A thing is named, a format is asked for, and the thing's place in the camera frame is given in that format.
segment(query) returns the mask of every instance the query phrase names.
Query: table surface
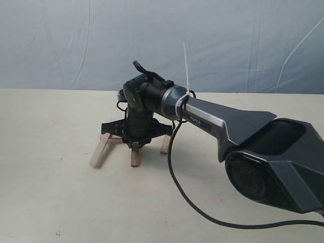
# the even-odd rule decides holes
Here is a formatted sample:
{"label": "table surface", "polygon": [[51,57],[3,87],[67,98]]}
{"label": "table surface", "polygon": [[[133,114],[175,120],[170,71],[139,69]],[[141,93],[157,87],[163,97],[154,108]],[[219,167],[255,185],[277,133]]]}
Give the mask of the table surface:
{"label": "table surface", "polygon": [[[198,93],[211,102],[310,122],[324,137],[324,95]],[[163,137],[131,151],[115,145],[101,169],[89,166],[101,123],[123,118],[116,92],[0,89],[0,242],[322,242],[324,230],[218,226],[183,199],[159,150]],[[170,123],[156,116],[163,123]],[[217,141],[184,124],[173,146],[174,171],[206,213],[239,224],[323,221],[250,201],[217,161]]]}

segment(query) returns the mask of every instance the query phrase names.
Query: white table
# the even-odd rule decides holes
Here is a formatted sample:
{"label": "white table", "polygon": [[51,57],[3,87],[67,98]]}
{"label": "white table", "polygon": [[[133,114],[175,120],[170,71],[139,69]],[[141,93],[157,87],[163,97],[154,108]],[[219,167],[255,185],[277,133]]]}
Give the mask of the white table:
{"label": "white table", "polygon": [[[310,122],[324,137],[324,95],[197,94],[239,109]],[[141,167],[120,144],[100,170],[89,166],[101,123],[121,119],[116,92],[0,90],[0,242],[323,242],[317,226],[237,230],[213,224],[182,198],[159,153],[140,149]],[[157,116],[161,122],[170,123]],[[173,165],[188,196],[220,220],[263,224],[320,220],[241,196],[217,161],[217,141],[184,124]]]}

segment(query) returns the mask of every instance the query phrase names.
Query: gray fabric backdrop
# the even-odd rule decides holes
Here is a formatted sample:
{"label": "gray fabric backdrop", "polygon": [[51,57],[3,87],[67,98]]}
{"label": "gray fabric backdrop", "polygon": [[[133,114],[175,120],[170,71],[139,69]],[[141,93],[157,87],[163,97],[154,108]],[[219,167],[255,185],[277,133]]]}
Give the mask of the gray fabric backdrop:
{"label": "gray fabric backdrop", "polygon": [[0,88],[324,93],[323,0],[2,0]]}

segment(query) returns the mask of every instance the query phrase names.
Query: black metal bracket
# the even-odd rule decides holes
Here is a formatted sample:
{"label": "black metal bracket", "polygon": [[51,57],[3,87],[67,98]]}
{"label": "black metal bracket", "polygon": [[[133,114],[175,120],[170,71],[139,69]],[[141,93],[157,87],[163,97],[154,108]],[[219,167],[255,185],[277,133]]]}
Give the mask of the black metal bracket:
{"label": "black metal bracket", "polygon": [[148,133],[145,137],[138,139],[133,138],[127,134],[125,129],[125,119],[112,121],[110,123],[101,124],[101,134],[109,133],[122,138],[123,143],[128,145],[128,148],[132,148],[133,142],[138,142],[138,148],[143,147],[145,144],[149,144],[153,138],[157,138],[164,135],[172,135],[173,127],[160,123],[157,119],[152,118]]}

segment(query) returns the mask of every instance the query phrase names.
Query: robotic arm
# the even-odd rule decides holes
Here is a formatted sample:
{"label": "robotic arm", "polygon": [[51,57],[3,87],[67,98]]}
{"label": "robotic arm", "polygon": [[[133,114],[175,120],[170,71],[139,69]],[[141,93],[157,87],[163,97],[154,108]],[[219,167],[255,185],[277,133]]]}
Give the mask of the robotic arm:
{"label": "robotic arm", "polygon": [[324,142],[306,122],[276,118],[267,111],[245,111],[187,97],[187,90],[133,62],[141,73],[118,92],[127,103],[124,119],[102,124],[101,134],[122,137],[131,148],[172,135],[174,127],[159,123],[185,119],[218,141],[218,161],[225,163],[232,185],[243,196],[268,206],[324,216]]}

